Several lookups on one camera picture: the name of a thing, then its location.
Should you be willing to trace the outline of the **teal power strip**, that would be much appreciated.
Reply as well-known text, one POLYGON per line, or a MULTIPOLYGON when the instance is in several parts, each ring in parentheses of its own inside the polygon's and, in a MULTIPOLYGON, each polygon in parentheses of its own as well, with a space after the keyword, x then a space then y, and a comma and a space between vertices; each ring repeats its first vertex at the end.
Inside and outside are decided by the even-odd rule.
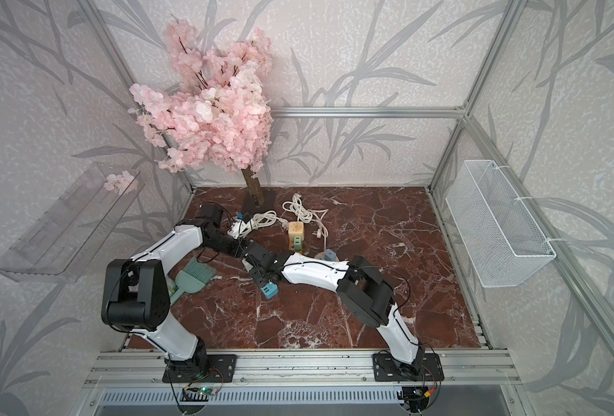
POLYGON ((279 293, 279 287, 274 282, 268 282, 261 288, 261 292, 266 299, 272 299, 279 293))

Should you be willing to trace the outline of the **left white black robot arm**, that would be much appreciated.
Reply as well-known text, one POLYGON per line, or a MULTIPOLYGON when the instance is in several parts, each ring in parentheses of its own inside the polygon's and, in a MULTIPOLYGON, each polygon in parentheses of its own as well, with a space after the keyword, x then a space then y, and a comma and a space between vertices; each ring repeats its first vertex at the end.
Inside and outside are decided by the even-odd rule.
POLYGON ((201 206, 201 214, 183 220, 158 243, 129 259, 116 259, 105 272, 101 318, 117 332, 140 336, 164 353, 169 369, 203 373, 210 368, 203 340, 190 333, 171 313, 168 272, 187 254, 210 249, 249 264, 255 282, 263 288, 275 283, 277 255, 244 237, 220 229, 224 208, 201 206))

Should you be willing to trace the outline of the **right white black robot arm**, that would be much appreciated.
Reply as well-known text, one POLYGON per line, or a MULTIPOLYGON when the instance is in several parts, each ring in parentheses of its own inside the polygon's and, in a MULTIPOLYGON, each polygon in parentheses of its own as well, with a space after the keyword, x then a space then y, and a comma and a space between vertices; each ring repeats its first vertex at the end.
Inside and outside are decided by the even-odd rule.
POLYGON ((260 250, 246 253, 243 265, 268 299, 279 293, 280 282, 336 293, 350 315, 377 329, 399 366, 421 368, 425 349, 401 318, 394 286, 365 258, 335 262, 292 251, 277 255, 260 250))

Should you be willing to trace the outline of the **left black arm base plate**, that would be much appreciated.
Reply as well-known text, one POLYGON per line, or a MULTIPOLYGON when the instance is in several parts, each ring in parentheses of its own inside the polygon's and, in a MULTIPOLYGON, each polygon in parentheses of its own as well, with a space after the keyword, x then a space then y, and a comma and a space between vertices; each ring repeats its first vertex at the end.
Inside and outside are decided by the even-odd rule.
POLYGON ((163 383, 213 382, 231 383, 236 367, 236 355, 208 355, 187 361, 166 360, 163 383))

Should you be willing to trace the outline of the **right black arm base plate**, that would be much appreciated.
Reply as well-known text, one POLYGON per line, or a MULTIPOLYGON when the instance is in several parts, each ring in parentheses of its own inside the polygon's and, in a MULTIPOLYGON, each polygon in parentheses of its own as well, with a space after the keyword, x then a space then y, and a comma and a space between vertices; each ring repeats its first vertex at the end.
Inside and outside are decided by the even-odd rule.
POLYGON ((445 380, 440 356, 424 353, 412 364, 395 360, 388 351, 372 355, 375 381, 441 382, 445 380))

